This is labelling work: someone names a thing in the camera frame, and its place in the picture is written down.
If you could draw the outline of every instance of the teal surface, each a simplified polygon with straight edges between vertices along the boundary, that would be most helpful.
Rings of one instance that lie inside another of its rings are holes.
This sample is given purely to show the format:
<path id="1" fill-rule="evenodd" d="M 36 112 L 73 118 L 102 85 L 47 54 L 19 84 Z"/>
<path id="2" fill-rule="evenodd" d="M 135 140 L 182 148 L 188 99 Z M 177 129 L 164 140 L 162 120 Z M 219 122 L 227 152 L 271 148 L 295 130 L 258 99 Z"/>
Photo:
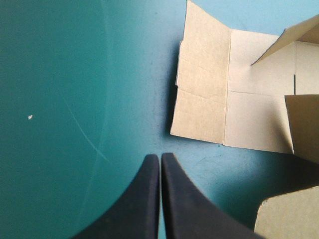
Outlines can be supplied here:
<path id="1" fill-rule="evenodd" d="M 194 2 L 230 27 L 271 34 L 319 9 Z M 319 184 L 318 166 L 294 156 L 169 134 L 185 9 L 184 0 L 0 1 L 0 238 L 72 236 L 148 153 L 175 152 L 200 190 L 250 228 L 265 198 Z"/>

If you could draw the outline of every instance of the open cardboard box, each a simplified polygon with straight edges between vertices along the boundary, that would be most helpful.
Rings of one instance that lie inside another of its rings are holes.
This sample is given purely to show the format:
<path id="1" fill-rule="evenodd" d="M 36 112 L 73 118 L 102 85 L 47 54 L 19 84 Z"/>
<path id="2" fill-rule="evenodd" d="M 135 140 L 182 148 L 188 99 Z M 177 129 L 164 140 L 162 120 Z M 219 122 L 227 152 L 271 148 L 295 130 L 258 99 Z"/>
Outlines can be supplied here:
<path id="1" fill-rule="evenodd" d="M 319 15 L 278 37 L 230 29 L 188 0 L 176 85 L 171 134 L 319 162 Z M 295 112 L 299 100 L 316 118 Z"/>

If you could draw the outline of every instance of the blue surface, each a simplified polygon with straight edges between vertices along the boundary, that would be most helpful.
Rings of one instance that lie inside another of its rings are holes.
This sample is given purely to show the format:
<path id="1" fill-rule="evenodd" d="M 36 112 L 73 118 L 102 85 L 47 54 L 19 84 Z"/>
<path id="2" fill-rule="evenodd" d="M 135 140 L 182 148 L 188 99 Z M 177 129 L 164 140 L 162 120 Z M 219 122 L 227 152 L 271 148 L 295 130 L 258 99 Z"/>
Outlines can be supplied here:
<path id="1" fill-rule="evenodd" d="M 194 2 L 232 28 L 271 34 L 319 9 Z M 200 190 L 250 228 L 265 198 L 319 184 L 318 167 L 292 155 L 169 134 L 185 9 L 184 0 L 1 1 L 1 238 L 73 235 L 148 153 L 176 153 Z"/>

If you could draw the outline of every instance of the cardboard box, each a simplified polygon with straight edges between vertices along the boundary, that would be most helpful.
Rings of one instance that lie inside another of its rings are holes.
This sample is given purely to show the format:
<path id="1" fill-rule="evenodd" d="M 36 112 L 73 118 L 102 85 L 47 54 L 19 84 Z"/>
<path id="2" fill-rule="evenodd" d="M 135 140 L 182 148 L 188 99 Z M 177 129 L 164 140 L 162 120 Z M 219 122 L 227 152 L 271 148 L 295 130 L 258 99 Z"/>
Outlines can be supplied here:
<path id="1" fill-rule="evenodd" d="M 319 238 L 319 187 L 265 200 L 257 214 L 255 232 L 267 239 Z"/>
<path id="2" fill-rule="evenodd" d="M 284 96 L 319 94 L 318 76 L 319 15 L 278 37 L 231 29 L 188 0 L 170 133 L 293 153 Z"/>

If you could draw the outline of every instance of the crease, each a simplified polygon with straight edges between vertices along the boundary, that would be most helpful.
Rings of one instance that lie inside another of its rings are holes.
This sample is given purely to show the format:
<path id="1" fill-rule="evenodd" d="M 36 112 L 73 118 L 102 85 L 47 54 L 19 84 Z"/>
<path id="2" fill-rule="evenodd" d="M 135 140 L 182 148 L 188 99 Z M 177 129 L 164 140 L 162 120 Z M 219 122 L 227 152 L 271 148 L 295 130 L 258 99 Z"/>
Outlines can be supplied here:
<path id="1" fill-rule="evenodd" d="M 218 104 L 221 104 L 221 105 L 225 105 L 225 103 L 221 103 L 221 102 L 219 102 L 219 101 L 212 100 L 211 98 L 208 98 L 208 97 L 196 95 L 196 94 L 194 94 L 194 93 L 192 93 L 192 92 L 190 92 L 190 91 L 183 90 L 183 89 L 181 89 L 180 87 L 178 88 L 178 90 L 179 90 L 179 91 L 186 92 L 186 93 L 188 93 L 188 94 L 191 94 L 192 96 L 196 96 L 196 97 L 199 97 L 199 98 L 208 100 L 208 101 L 212 101 L 212 102 L 215 102 L 215 103 L 218 103 Z"/>
<path id="2" fill-rule="evenodd" d="M 190 58 L 191 58 L 191 60 L 194 60 L 194 61 L 197 61 L 197 59 L 195 58 L 195 57 L 191 57 L 191 56 L 189 56 Z M 191 60 L 186 60 L 185 58 L 180 58 L 180 60 L 184 60 L 184 61 L 187 61 L 187 62 L 190 62 L 192 65 L 194 65 L 195 67 L 198 67 L 198 68 L 200 68 L 200 69 L 202 69 L 203 71 L 206 71 L 206 72 L 208 72 L 208 73 L 211 73 L 211 74 L 214 74 L 214 72 L 212 72 L 212 71 L 209 71 L 209 70 L 207 70 L 207 69 L 205 69 L 205 68 L 203 68 L 203 67 L 201 67 L 201 66 L 199 66 L 199 65 L 197 65 L 197 64 L 194 64 L 194 62 L 193 61 L 191 61 Z"/>
<path id="3" fill-rule="evenodd" d="M 242 93 L 242 94 L 249 94 L 249 95 L 256 95 L 256 96 L 268 96 L 268 97 L 276 97 L 276 98 L 282 98 L 284 96 L 284 95 L 274 96 L 274 95 L 258 94 L 258 93 L 244 92 L 244 91 L 231 91 L 231 90 L 228 90 L 228 92 Z"/>

